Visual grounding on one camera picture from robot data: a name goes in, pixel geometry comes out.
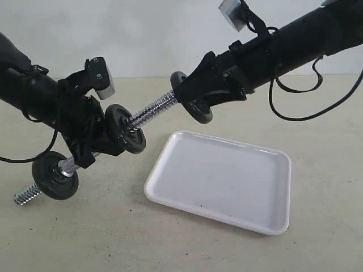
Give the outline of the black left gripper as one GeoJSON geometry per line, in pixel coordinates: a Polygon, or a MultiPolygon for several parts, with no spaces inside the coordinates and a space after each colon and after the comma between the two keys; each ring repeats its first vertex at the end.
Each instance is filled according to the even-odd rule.
{"type": "Polygon", "coordinates": [[[59,129],[74,163],[86,169],[96,162],[92,153],[119,156],[124,152],[107,134],[100,102],[87,93],[96,89],[97,73],[81,70],[57,81],[56,128],[59,129]]]}

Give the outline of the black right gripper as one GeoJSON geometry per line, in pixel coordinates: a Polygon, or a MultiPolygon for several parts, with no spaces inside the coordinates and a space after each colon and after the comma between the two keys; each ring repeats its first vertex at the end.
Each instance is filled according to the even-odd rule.
{"type": "Polygon", "coordinates": [[[219,55],[208,52],[195,70],[173,88],[179,103],[194,100],[201,109],[233,101],[246,101],[254,88],[240,65],[243,44],[236,41],[219,55]]]}

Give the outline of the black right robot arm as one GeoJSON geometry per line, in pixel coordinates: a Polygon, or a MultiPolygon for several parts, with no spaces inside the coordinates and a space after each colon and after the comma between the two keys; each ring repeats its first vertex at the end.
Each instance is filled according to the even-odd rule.
{"type": "Polygon", "coordinates": [[[269,33],[208,52],[173,89],[178,103],[202,100],[208,106],[245,101],[247,95],[323,55],[362,44],[362,1],[333,1],[269,33]]]}

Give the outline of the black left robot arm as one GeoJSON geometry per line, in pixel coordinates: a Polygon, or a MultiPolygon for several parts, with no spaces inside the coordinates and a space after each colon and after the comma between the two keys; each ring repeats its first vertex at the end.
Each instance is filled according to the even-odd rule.
{"type": "Polygon", "coordinates": [[[105,59],[88,59],[83,70],[65,79],[54,80],[48,72],[1,35],[2,101],[19,109],[27,120],[60,133],[82,168],[95,162],[95,152],[112,156],[124,152],[100,106],[100,100],[115,93],[105,59]]]}

